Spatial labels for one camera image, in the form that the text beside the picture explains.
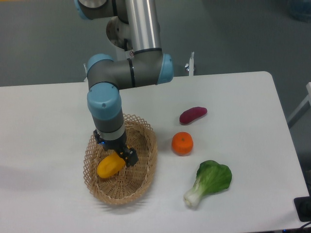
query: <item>blue joint cap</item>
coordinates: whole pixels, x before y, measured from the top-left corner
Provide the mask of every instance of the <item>blue joint cap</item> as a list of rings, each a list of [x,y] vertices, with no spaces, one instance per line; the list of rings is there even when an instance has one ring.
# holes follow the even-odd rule
[[[111,83],[98,83],[87,94],[87,107],[99,120],[110,120],[121,110],[119,90]]]
[[[157,80],[157,85],[161,83],[169,83],[173,80],[174,69],[172,58],[169,54],[163,54],[162,68],[160,71],[159,78]]]
[[[74,5],[76,6],[77,11],[78,11],[78,13],[79,13],[79,16],[80,16],[82,19],[89,19],[88,17],[86,17],[86,16],[84,15],[83,11],[81,10],[81,7],[80,7],[80,5],[79,5],[78,0],[74,0]]]
[[[113,61],[112,57],[107,55],[107,54],[103,54],[103,53],[95,54],[87,62],[87,66],[86,66],[87,73],[88,73],[89,69],[91,69],[92,65],[94,65],[95,63],[97,63],[97,62],[99,62],[101,60],[111,60],[111,61]]]

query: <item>green leafy vegetable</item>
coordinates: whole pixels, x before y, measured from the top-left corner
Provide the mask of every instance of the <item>green leafy vegetable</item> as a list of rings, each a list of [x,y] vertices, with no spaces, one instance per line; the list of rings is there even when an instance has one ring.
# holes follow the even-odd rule
[[[208,195],[228,189],[232,173],[228,166],[213,160],[200,164],[193,187],[184,194],[184,201],[189,207],[196,207],[200,200]]]

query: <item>purple sweet potato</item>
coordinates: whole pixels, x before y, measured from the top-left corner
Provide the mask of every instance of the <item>purple sweet potato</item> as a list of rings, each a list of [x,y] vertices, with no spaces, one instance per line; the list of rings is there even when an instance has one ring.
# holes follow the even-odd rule
[[[207,109],[203,107],[194,107],[184,111],[180,117],[179,122],[182,125],[188,125],[192,123],[194,120],[203,117],[207,114]]]

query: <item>woven basket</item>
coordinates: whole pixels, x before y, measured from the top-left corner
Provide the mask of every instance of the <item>woven basket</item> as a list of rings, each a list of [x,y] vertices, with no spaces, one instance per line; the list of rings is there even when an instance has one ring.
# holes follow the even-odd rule
[[[98,164],[113,151],[104,151],[92,135],[84,160],[84,180],[94,197],[107,204],[126,204],[143,195],[150,186],[156,170],[156,135],[144,119],[123,115],[127,135],[126,144],[137,151],[138,162],[112,177],[100,178]]]

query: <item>robotic arm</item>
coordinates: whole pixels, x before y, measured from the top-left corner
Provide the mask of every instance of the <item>robotic arm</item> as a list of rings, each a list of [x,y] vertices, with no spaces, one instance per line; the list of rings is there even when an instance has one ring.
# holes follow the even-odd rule
[[[132,59],[113,61],[109,55],[96,54],[87,63],[87,105],[96,141],[105,150],[114,150],[127,166],[134,166],[138,156],[126,145],[119,90],[173,79],[172,59],[162,53],[155,0],[75,0],[75,5],[83,19],[114,17],[119,25],[115,41],[124,50],[134,51]],[[122,30],[128,28],[129,38],[123,38]]]

